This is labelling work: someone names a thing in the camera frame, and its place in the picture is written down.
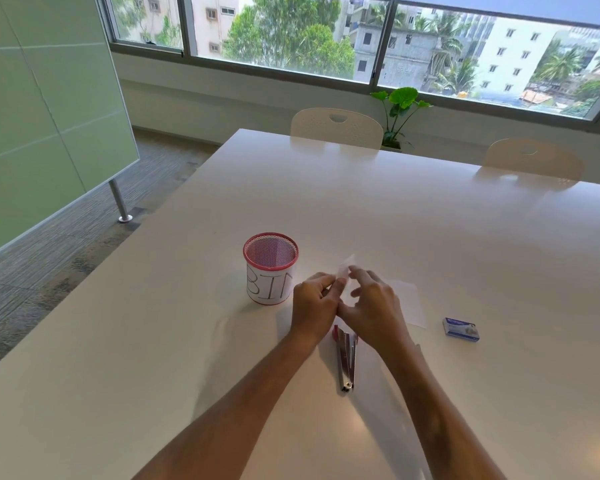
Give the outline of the sliding window frame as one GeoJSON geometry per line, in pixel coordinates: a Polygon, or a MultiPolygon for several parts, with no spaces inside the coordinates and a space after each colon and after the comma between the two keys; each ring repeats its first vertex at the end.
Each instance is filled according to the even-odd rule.
{"type": "Polygon", "coordinates": [[[600,0],[96,0],[114,53],[600,134],[600,0]]]}

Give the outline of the green potted plant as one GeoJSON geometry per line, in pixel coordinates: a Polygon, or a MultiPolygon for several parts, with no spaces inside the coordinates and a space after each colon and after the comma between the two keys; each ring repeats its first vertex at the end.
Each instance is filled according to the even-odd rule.
{"type": "Polygon", "coordinates": [[[392,91],[375,91],[369,94],[383,104],[385,114],[385,129],[382,148],[391,151],[402,151],[400,137],[406,122],[420,109],[428,109],[432,104],[420,98],[419,92],[413,87],[396,88],[392,91]]]}

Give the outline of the person's left hand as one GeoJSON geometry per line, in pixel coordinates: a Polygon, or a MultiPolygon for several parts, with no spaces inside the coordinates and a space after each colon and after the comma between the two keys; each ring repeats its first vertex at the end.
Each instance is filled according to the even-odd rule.
{"type": "Polygon", "coordinates": [[[296,285],[293,292],[290,334],[311,347],[317,346],[331,329],[347,284],[339,279],[330,290],[319,291],[319,275],[334,274],[316,273],[296,285]]]}

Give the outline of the small blue staple box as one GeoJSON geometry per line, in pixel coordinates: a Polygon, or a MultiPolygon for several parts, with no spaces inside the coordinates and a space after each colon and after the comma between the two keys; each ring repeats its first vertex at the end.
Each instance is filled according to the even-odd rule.
{"type": "Polygon", "coordinates": [[[477,326],[471,322],[445,317],[443,319],[443,329],[445,335],[448,337],[468,340],[471,342],[478,342],[480,340],[480,334],[477,326]]]}

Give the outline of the person's right forearm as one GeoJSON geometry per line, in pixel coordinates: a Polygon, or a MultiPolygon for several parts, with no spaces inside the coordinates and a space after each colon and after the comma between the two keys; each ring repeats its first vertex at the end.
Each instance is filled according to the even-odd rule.
{"type": "Polygon", "coordinates": [[[507,480],[408,336],[374,348],[401,391],[433,480],[507,480]]]}

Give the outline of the metal partition leg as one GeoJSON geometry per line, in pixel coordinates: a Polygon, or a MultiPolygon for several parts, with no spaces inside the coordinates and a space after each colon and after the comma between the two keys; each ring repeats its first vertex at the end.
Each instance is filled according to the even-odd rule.
{"type": "Polygon", "coordinates": [[[108,181],[108,184],[114,198],[116,208],[118,209],[118,222],[122,224],[131,222],[133,217],[127,211],[127,207],[121,195],[117,181],[113,178],[108,181]]]}

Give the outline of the red open stapler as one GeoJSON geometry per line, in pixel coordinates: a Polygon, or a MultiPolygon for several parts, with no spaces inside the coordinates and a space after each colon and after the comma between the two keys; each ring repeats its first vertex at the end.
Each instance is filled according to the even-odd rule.
{"type": "Polygon", "coordinates": [[[343,393],[349,393],[354,388],[358,336],[345,332],[337,324],[334,325],[331,334],[336,342],[340,389],[343,393]]]}

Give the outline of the red mesh bin cup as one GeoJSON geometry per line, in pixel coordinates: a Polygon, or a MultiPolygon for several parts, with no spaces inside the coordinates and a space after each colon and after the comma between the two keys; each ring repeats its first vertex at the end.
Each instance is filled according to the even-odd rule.
{"type": "Polygon", "coordinates": [[[273,306],[287,300],[294,287],[294,267],[299,248],[290,237],[277,232],[256,234],[244,243],[248,297],[273,306]]]}

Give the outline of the person's left forearm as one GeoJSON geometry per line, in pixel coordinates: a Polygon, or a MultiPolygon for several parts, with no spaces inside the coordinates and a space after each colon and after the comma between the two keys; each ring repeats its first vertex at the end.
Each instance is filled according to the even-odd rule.
{"type": "Polygon", "coordinates": [[[240,480],[282,393],[329,328],[316,332],[292,327],[245,377],[131,480],[240,480]]]}

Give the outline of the person's right hand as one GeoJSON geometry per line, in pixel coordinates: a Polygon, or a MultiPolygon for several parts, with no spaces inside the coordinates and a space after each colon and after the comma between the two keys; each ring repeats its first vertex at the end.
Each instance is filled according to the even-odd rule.
{"type": "Polygon", "coordinates": [[[349,266],[349,277],[359,284],[352,292],[358,301],[354,306],[341,301],[336,315],[382,357],[415,350],[391,286],[375,272],[355,265],[349,266]]]}

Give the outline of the white paper sheet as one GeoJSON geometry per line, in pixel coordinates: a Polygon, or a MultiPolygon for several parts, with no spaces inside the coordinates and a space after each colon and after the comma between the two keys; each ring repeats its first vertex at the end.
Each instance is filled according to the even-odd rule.
{"type": "MultiPolygon", "coordinates": [[[[422,329],[427,328],[427,318],[424,309],[420,302],[418,290],[412,283],[402,282],[400,280],[389,280],[381,278],[393,290],[394,297],[400,302],[400,309],[405,323],[412,326],[417,326],[422,329]]],[[[348,285],[360,285],[359,282],[350,279],[348,285]]],[[[361,294],[357,304],[351,308],[358,312],[366,312],[368,306],[360,305],[361,294]]]]}

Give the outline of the green glass partition board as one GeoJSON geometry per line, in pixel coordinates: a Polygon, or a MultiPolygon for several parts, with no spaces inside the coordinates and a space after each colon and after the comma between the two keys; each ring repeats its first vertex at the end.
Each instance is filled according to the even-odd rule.
{"type": "Polygon", "coordinates": [[[98,0],[0,0],[0,249],[138,160],[98,0]]]}

